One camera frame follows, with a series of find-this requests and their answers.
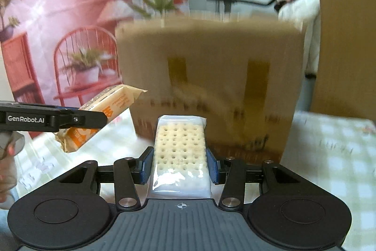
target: table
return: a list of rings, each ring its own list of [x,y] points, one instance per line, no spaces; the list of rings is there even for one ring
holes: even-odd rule
[[[348,205],[353,222],[343,244],[346,251],[376,250],[375,130],[368,120],[296,112],[281,160],[282,165]],[[128,110],[74,153],[63,153],[54,135],[45,133],[17,156],[20,179],[16,192],[23,196],[86,160],[97,160],[101,166],[125,156],[137,158],[150,145],[151,142],[137,138]],[[217,201],[222,188],[212,185]],[[141,201],[146,191],[146,185],[137,186]],[[258,195],[258,185],[247,184],[245,201],[251,202]],[[101,196],[114,203],[113,185],[102,184]],[[5,215],[6,211],[0,212],[0,250],[14,251]]]

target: white wrapper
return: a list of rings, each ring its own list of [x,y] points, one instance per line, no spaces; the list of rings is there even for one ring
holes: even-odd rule
[[[159,118],[148,198],[211,198],[205,126],[198,116]]]

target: dark plant pot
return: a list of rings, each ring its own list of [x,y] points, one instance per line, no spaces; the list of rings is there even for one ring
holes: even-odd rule
[[[0,31],[0,42],[3,43],[6,40],[9,40],[13,36],[14,28],[10,25],[6,26],[3,30]]]

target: chair backrest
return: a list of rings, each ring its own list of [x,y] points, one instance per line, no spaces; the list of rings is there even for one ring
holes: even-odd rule
[[[102,69],[112,69],[120,76],[115,37],[101,27],[80,27],[66,34],[55,48],[54,66],[59,94],[62,86],[72,86],[74,72],[72,68],[68,71],[64,68],[71,64],[69,55],[78,52],[81,48],[97,48],[114,56],[113,60],[106,61],[102,65]]]

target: tablecloth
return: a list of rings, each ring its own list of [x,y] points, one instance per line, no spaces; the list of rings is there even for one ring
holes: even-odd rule
[[[113,164],[126,156],[139,157],[152,143],[137,138],[129,111],[102,129],[79,151],[63,153],[54,135],[46,133],[26,145],[17,156],[20,197],[68,169],[90,159]],[[376,134],[371,121],[296,112],[281,164],[342,199],[352,213],[343,244],[346,251],[376,251]],[[212,185],[218,200],[222,186]],[[147,186],[138,186],[143,201]],[[247,184],[246,202],[258,196]],[[114,202],[113,184],[102,184],[101,196]],[[16,245],[0,212],[0,250]]]

